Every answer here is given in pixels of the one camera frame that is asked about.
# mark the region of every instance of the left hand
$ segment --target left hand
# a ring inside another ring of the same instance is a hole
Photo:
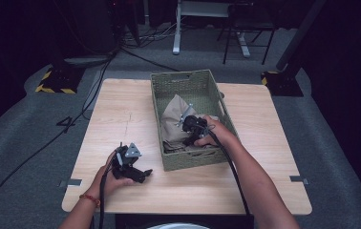
[[[91,184],[91,187],[85,192],[87,195],[90,195],[94,198],[100,198],[99,196],[99,187],[100,187],[100,181],[102,180],[102,176],[104,174],[104,172],[106,171],[106,168],[109,165],[109,162],[111,161],[112,157],[116,154],[116,151],[112,152],[109,157],[107,158],[106,164],[102,167],[100,167],[100,169],[97,171],[94,181]],[[123,186],[127,186],[127,185],[131,185],[134,184],[134,181],[130,178],[120,178],[120,179],[116,179],[112,172],[108,172],[107,173],[107,177],[106,177],[106,183],[105,183],[105,188],[104,188],[104,195],[105,197],[110,196],[115,189],[119,188],[119,187],[123,187]]]

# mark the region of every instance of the black mechanical part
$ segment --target black mechanical part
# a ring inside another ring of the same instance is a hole
[[[133,143],[130,145],[130,148],[137,148]],[[142,183],[146,177],[149,177],[153,170],[140,171],[133,167],[133,164],[138,160],[138,156],[132,156],[132,154],[126,154],[129,151],[127,145],[120,146],[116,148],[116,154],[113,157],[112,161],[112,173],[116,179],[121,177],[127,177],[132,179],[135,182]]]
[[[183,144],[186,146],[192,145],[196,140],[205,135],[204,130],[207,129],[207,120],[201,117],[189,115],[183,121],[183,126],[181,129],[184,132],[191,133],[191,136],[185,139]]]

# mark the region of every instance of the chair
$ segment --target chair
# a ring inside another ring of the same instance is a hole
[[[228,28],[228,35],[223,64],[225,64],[225,59],[227,58],[229,40],[232,32],[241,32],[242,35],[244,35],[244,32],[257,32],[256,36],[250,42],[252,44],[263,31],[271,31],[267,45],[251,45],[251,47],[266,47],[262,61],[262,64],[265,64],[267,52],[269,51],[276,27],[264,4],[260,3],[260,1],[252,0],[235,1],[234,4],[228,7],[228,18],[217,40],[220,40],[225,28]]]

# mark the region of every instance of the wire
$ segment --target wire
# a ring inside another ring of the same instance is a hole
[[[102,68],[102,74],[100,76],[100,79],[103,77],[104,73],[106,72],[107,66],[110,64],[110,62],[112,61],[112,59],[114,58],[114,56],[112,55],[111,58],[109,59],[109,61],[103,66]],[[98,89],[100,88],[100,84],[101,84],[101,80],[99,80],[99,84],[98,84]],[[34,154],[32,154],[31,156],[29,156],[27,159],[25,159],[22,163],[20,163],[13,171],[11,171],[0,183],[0,189],[1,187],[11,178],[11,176],[13,176],[22,166],[24,166],[28,161],[30,161],[33,157],[37,156],[40,152],[42,152],[44,149],[46,149],[49,145],[51,145],[55,140],[57,140],[63,133],[65,133],[82,115],[83,113],[89,108],[89,106],[91,105],[91,103],[94,101],[94,99],[96,98],[96,93],[94,94],[91,102],[86,105],[85,108],[82,108],[81,113],[75,117],[73,119],[73,121],[71,123],[69,123],[61,132],[59,132],[55,137],[53,137],[50,141],[48,141],[45,145],[43,145],[39,150],[37,150],[36,152],[34,152]]]
[[[111,58],[108,60],[108,62],[106,62],[105,65],[102,67],[102,69],[100,70],[99,79],[94,83],[94,85],[92,86],[91,90],[90,90],[89,93],[88,93],[88,96],[86,97],[85,101],[83,102],[83,105],[82,105],[82,116],[83,116],[85,119],[87,119],[87,120],[90,120],[90,118],[87,117],[87,116],[85,116],[85,111],[91,106],[92,102],[95,100],[96,95],[97,95],[97,92],[99,91],[100,85],[101,85],[101,83],[102,83],[103,75],[105,74],[107,67],[108,67],[109,64],[112,62],[112,60],[113,60],[113,58],[114,58],[115,56],[116,56],[115,54],[112,55]],[[89,96],[91,95],[92,91],[94,90],[96,84],[97,84],[97,88],[96,88],[96,91],[95,91],[95,93],[94,93],[94,96],[92,97],[92,99],[91,99],[91,101],[88,103],[88,105],[85,106],[86,101],[88,101]]]
[[[176,24],[170,26],[167,29],[163,29],[161,31],[158,31],[158,29],[155,29],[154,32],[148,34],[148,32],[151,30],[148,30],[144,35],[140,36],[140,45],[133,45],[133,44],[128,44],[128,41],[135,41],[134,38],[125,38],[123,39],[123,44],[122,46],[124,46],[125,48],[128,49],[137,49],[137,48],[145,48],[148,45],[150,45],[151,43],[155,42],[155,41],[161,41],[169,36],[173,36],[175,35],[174,33],[170,33],[170,34],[166,34],[168,31],[172,31],[174,29],[174,26],[176,26]]]
[[[105,64],[107,61],[109,61],[110,58],[111,58],[111,55],[107,55],[103,59],[95,60],[95,61],[87,61],[87,62],[81,62],[81,63],[69,62],[67,60],[65,60],[65,61],[73,68],[88,69],[88,68],[92,68],[92,67],[96,67],[96,66]]]
[[[99,213],[100,213],[100,217],[99,217],[99,229],[103,228],[103,221],[104,221],[104,186],[106,183],[106,177],[107,174],[112,171],[111,167],[113,167],[113,160],[114,158],[112,157],[112,159],[110,160],[108,166],[106,167],[106,170],[102,176],[102,179],[100,181],[100,185],[99,185],[99,198],[100,198],[100,206],[99,206]]]
[[[89,225],[90,229],[94,229],[95,228],[95,217],[92,216],[92,220],[91,220],[91,224]]]
[[[243,199],[243,205],[244,205],[244,208],[245,208],[245,212],[246,212],[246,215],[248,217],[250,217],[250,214],[249,214],[249,209],[248,209],[248,205],[246,203],[246,200],[245,200],[245,197],[244,197],[244,193],[243,193],[243,189],[241,188],[241,184],[240,184],[240,180],[238,179],[238,174],[237,174],[237,171],[235,170],[235,167],[234,167],[234,164],[232,163],[232,160],[231,160],[231,157],[230,155],[228,154],[227,150],[224,148],[224,146],[222,145],[222,143],[219,141],[219,139],[217,138],[216,134],[214,134],[211,130],[213,130],[213,128],[215,126],[208,126],[208,127],[203,127],[203,126],[200,126],[200,125],[193,125],[194,127],[197,127],[199,129],[202,129],[204,132],[208,132],[210,134],[210,136],[213,138],[213,140],[216,142],[216,144],[220,147],[220,149],[222,150],[222,152],[224,153],[225,155],[225,158],[227,159],[227,162],[231,168],[231,171],[232,171],[232,174],[235,178],[235,181],[237,183],[237,186],[238,186],[238,190],[240,191],[240,195],[241,195],[241,198]]]
[[[150,63],[150,64],[159,66],[159,67],[164,68],[164,69],[172,70],[172,71],[175,71],[175,72],[180,72],[180,71],[177,70],[177,69],[174,69],[174,68],[171,68],[171,67],[168,67],[168,66],[165,66],[165,65],[161,65],[161,64],[159,64],[159,63],[157,63],[157,62],[155,62],[155,61],[146,59],[146,58],[141,57],[141,56],[139,56],[139,55],[137,55],[137,54],[134,54],[134,53],[132,53],[132,52],[126,51],[126,50],[124,50],[123,48],[121,48],[121,50],[122,50],[123,52],[129,54],[129,55],[132,55],[132,56],[134,56],[134,57],[136,57],[136,58],[142,59],[142,60],[144,60],[144,61],[146,61],[146,62],[148,62],[148,63]]]
[[[92,49],[88,48],[82,41],[81,39],[79,39],[79,37],[76,35],[76,33],[74,32],[73,27],[71,26],[70,22],[68,21],[67,17],[64,15],[63,11],[61,10],[61,8],[58,6],[58,4],[55,2],[55,0],[53,0],[53,3],[55,4],[55,7],[57,8],[59,14],[62,16],[62,18],[65,21],[65,24],[68,26],[68,29],[70,29],[71,34],[74,36],[75,40],[88,52],[93,53],[93,54],[112,54],[112,53],[116,53],[119,51],[119,47],[118,47],[118,42],[115,45],[115,47],[109,51],[109,52],[96,52],[93,51]]]

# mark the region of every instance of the black stand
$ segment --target black stand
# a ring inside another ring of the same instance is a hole
[[[304,96],[294,75],[290,77],[286,72],[264,72],[261,80],[272,96]]]
[[[37,41],[43,47],[44,53],[48,56],[52,68],[46,72],[37,92],[49,93],[76,93],[83,69],[75,69],[63,58],[63,55],[56,44],[55,31],[47,19],[45,12],[48,7],[45,1],[26,1],[23,4],[26,17],[31,21],[32,31]]]

